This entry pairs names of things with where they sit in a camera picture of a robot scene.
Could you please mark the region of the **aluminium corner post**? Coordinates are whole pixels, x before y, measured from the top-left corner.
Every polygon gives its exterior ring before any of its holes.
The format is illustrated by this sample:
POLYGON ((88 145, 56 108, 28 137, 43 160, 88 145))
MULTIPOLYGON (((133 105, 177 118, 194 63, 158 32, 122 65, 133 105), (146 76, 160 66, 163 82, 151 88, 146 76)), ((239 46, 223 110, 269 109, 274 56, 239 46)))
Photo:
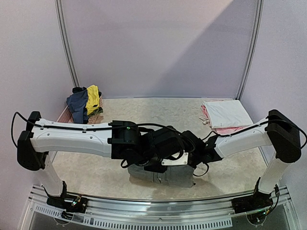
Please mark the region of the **aluminium corner post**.
POLYGON ((69 44, 69 38, 68 38, 67 30, 66 30, 63 2, 61 0, 55 0, 55 7, 56 7, 58 24, 59 24, 59 32, 60 32, 64 54, 66 57, 71 80, 72 80, 74 87, 79 87, 80 83, 79 83, 77 72, 74 66, 74 62, 73 62, 73 58, 71 54, 71 48, 69 44))
POLYGON ((241 100, 247 80, 248 80, 248 75, 250 72, 252 60, 253 60, 255 49, 256 49, 257 38, 259 35, 261 16, 262 16, 262 11, 263 11, 263 3, 264 3, 263 0, 257 1, 257 7, 255 11, 252 33, 251 33, 251 38, 250 38, 250 43, 249 43, 249 48, 248 48, 248 55, 247 55, 247 59, 244 65, 243 75, 240 81, 240 85, 239 85, 239 88, 236 94, 236 100, 241 100))

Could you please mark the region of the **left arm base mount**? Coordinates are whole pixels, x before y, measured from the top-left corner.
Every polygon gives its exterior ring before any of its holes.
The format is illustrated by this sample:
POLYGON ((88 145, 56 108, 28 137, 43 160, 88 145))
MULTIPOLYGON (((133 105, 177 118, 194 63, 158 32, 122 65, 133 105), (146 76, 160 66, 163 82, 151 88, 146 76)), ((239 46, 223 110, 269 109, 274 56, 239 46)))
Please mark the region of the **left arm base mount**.
POLYGON ((62 191, 59 196, 50 195, 46 189, 44 189, 48 196, 47 204, 64 209, 69 213, 85 213, 88 207, 89 199, 81 194, 69 195, 67 193, 67 185, 65 181, 62 181, 62 185, 62 191))

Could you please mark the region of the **right aluminium corner post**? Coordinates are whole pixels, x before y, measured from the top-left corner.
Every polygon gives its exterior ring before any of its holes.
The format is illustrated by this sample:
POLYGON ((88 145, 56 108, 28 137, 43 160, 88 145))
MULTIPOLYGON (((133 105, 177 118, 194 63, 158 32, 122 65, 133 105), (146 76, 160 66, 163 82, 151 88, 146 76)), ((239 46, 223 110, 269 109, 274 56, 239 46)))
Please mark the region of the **right aluminium corner post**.
POLYGON ((250 38, 250 43, 249 43, 249 48, 248 48, 248 55, 247 55, 247 59, 244 65, 243 75, 240 81, 240 85, 239 85, 239 88, 236 94, 236 100, 241 100, 247 80, 248 80, 248 75, 250 72, 252 60, 253 60, 255 49, 256 49, 257 38, 259 35, 261 16, 262 16, 262 11, 263 11, 263 3, 264 3, 263 0, 257 1, 257 7, 255 11, 252 33, 251 33, 251 38, 250 38))

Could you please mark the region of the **left aluminium corner post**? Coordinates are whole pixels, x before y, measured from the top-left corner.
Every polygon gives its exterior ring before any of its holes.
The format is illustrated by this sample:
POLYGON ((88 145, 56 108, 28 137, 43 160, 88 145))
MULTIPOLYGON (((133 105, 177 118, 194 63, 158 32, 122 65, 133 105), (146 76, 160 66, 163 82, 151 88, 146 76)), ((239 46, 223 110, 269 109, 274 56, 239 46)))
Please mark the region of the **left aluminium corner post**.
POLYGON ((63 2, 61 0, 55 0, 55 7, 56 7, 58 24, 59 24, 59 32, 60 32, 64 54, 66 57, 71 80, 72 80, 74 87, 79 87, 80 83, 79 83, 77 72, 74 66, 74 62, 73 62, 73 58, 71 54, 71 48, 69 44, 69 38, 68 38, 67 30, 66 30, 63 2))

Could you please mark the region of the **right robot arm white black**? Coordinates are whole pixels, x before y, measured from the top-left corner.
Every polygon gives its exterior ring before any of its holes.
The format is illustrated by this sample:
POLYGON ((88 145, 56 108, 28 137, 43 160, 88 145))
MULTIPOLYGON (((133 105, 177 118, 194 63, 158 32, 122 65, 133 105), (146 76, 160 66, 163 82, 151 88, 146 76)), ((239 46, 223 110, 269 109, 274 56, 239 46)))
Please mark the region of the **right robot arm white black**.
POLYGON ((301 136, 306 136, 306 133, 278 110, 270 110, 266 118, 232 134, 209 134, 201 139, 191 132, 184 132, 184 136, 193 144, 187 161, 191 167, 220 161, 242 151, 272 146, 274 156, 248 199, 248 205, 258 209, 266 202, 287 167, 300 159, 305 146, 301 143, 301 136))

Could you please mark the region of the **pink folded garment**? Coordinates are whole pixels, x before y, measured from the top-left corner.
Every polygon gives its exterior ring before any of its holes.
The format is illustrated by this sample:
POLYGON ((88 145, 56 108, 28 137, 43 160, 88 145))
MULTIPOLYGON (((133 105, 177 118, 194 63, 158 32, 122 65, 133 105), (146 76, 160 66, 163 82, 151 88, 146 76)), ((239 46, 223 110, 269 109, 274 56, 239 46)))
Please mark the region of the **pink folded garment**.
MULTIPOLYGON (((203 117, 200 117, 200 119, 202 120, 202 123, 204 125, 208 125, 211 128, 210 122, 209 122, 209 120, 206 116, 206 112, 205 112, 205 109, 203 108, 203 106, 201 106, 201 110, 202 110, 202 113, 203 113, 203 117)), ((215 131, 218 134, 228 135, 228 134, 232 134, 236 131, 240 131, 240 130, 246 128, 246 127, 247 126, 235 127, 235 128, 211 128, 211 129, 212 129, 212 131, 215 131)))

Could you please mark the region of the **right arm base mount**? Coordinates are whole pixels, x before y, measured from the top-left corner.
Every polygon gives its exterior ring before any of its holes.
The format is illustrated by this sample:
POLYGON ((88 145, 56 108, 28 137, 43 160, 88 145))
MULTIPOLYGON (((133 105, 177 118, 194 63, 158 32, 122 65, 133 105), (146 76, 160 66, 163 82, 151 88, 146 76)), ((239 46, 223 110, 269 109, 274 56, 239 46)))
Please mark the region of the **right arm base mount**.
POLYGON ((264 211, 264 215, 268 215, 276 208, 279 200, 279 187, 275 185, 274 189, 275 192, 277 192, 276 204, 273 203, 272 192, 269 192, 268 194, 261 192, 259 190, 259 183, 256 183, 252 195, 238 197, 231 200, 232 208, 235 213, 238 214, 269 207, 268 210, 264 211))

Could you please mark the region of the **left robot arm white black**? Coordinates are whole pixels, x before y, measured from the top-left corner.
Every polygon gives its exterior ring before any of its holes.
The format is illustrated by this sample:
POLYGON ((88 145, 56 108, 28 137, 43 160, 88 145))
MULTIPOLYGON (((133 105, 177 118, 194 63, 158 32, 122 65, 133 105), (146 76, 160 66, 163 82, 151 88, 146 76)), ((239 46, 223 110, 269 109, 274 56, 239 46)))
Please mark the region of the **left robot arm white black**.
POLYGON ((183 134, 171 126, 155 123, 118 120, 96 125, 58 123, 33 111, 14 145, 18 163, 37 175, 47 196, 61 208, 71 204, 71 197, 52 165, 51 151, 93 154, 121 160, 122 168, 138 165, 154 172, 187 163, 183 134))

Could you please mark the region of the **navy blue garment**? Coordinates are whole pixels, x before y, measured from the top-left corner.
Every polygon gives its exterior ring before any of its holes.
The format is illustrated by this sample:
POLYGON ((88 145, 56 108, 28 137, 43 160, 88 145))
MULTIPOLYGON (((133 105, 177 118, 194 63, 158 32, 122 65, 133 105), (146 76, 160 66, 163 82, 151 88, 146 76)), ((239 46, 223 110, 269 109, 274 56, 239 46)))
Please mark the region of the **navy blue garment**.
POLYGON ((88 93, 85 87, 75 87, 72 89, 72 94, 66 99, 68 110, 72 115, 74 123, 87 124, 88 115, 86 103, 88 101, 88 93))

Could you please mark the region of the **aluminium front rail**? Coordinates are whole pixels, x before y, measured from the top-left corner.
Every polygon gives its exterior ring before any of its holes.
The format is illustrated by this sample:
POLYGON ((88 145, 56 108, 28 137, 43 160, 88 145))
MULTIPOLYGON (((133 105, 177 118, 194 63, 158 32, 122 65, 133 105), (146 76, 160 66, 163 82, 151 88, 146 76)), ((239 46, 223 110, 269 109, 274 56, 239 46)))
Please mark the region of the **aluminium front rail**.
POLYGON ((88 197, 85 213, 64 219, 62 209, 49 206, 42 188, 30 192, 23 230, 297 230, 286 187, 274 198, 277 207, 264 219, 252 212, 236 213, 231 201, 250 192, 211 199, 154 201, 88 197))

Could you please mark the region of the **white folded shirt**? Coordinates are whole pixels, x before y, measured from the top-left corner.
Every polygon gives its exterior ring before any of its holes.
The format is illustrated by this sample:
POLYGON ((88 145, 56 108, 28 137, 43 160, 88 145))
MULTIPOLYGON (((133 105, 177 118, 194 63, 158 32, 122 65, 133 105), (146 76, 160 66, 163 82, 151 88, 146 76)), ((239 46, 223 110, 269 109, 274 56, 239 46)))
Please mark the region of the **white folded shirt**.
POLYGON ((211 128, 247 127, 253 124, 239 100, 203 101, 211 128))

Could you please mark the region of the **grey blue button shirt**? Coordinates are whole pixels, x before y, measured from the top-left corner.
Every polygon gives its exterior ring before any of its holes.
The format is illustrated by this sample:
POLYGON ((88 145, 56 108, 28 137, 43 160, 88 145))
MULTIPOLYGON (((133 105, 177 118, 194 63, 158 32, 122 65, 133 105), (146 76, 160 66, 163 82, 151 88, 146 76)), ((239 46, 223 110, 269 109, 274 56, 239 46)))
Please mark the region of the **grey blue button shirt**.
POLYGON ((143 167, 132 165, 128 173, 135 178, 171 187, 191 188, 194 185, 194 168, 189 165, 170 166, 164 173, 145 171, 143 167))

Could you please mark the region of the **yellow garment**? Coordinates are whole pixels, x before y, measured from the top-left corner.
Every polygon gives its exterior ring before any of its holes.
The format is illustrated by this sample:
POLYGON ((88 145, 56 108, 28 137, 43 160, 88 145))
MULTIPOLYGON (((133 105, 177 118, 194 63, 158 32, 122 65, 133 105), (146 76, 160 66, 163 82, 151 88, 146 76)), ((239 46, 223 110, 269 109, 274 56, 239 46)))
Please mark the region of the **yellow garment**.
POLYGON ((87 88, 88 101, 86 103, 87 115, 91 115, 99 107, 99 89, 96 85, 91 85, 87 88))

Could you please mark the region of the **pink plastic laundry basket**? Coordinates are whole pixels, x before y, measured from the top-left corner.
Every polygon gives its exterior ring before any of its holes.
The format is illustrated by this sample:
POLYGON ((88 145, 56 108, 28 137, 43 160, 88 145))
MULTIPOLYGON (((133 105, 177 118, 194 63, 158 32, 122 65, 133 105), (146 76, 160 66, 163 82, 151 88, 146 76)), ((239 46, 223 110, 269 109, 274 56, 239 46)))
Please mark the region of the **pink plastic laundry basket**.
POLYGON ((94 111, 88 114, 86 95, 71 95, 66 98, 66 108, 61 113, 60 123, 76 123, 76 124, 95 124, 99 119, 103 119, 103 100, 99 97, 99 103, 93 106, 94 111))

